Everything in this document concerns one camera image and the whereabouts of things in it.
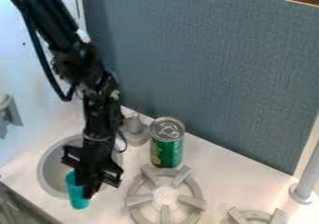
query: teal cup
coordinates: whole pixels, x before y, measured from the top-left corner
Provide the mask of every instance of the teal cup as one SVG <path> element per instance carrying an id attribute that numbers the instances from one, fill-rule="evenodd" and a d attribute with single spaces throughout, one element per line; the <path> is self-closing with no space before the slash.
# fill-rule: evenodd
<path id="1" fill-rule="evenodd" d="M 73 170 L 66 174 L 65 186 L 73 208 L 84 209 L 88 207 L 90 199 L 83 198 L 84 186 L 76 185 L 76 171 Z"/>

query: round sink basin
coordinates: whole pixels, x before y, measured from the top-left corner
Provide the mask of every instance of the round sink basin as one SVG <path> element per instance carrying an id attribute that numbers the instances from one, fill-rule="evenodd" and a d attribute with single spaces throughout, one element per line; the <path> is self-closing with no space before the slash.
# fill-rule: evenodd
<path id="1" fill-rule="evenodd" d="M 68 198 L 64 177 L 72 168 L 61 163 L 61 157 L 63 156 L 62 147 L 65 145 L 81 147 L 82 140 L 82 135 L 67 137 L 49 148 L 42 156 L 37 166 L 37 178 L 40 186 L 47 193 L 62 199 Z M 121 163 L 118 152 L 114 151 L 112 158 L 116 163 Z M 106 184 L 102 184 L 98 193 L 106 189 L 106 187 Z"/>

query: green can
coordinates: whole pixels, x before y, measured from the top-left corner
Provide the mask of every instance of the green can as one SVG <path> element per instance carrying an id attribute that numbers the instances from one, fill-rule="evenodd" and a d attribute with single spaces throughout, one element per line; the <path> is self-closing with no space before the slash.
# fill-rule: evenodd
<path id="1" fill-rule="evenodd" d="M 174 168 L 182 161 L 185 126 L 174 118 L 155 119 L 149 126 L 151 161 L 161 168 Z"/>

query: faucet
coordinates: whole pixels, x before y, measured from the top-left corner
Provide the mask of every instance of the faucet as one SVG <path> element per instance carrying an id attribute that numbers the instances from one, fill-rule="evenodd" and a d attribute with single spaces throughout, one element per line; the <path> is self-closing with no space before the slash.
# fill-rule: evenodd
<path id="1" fill-rule="evenodd" d="M 0 93 L 0 138 L 5 139 L 7 125 L 23 126 L 21 116 L 12 96 Z"/>

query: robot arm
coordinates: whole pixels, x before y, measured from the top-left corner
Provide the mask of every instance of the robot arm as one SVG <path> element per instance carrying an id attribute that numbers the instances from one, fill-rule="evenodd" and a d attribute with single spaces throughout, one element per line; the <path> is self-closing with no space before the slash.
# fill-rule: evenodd
<path id="1" fill-rule="evenodd" d="M 84 185 L 84 197 L 99 190 L 102 182 L 118 187 L 123 170 L 111 158 L 116 134 L 122 123 L 118 83 L 104 70 L 97 48 L 85 43 L 61 0 L 11 0 L 21 12 L 41 66 L 58 96 L 70 101 L 75 90 L 83 96 L 82 148 L 64 147 L 62 163 L 76 169 L 76 183 Z M 64 94 L 51 72 L 37 34 L 49 44 L 52 68 L 71 84 Z"/>

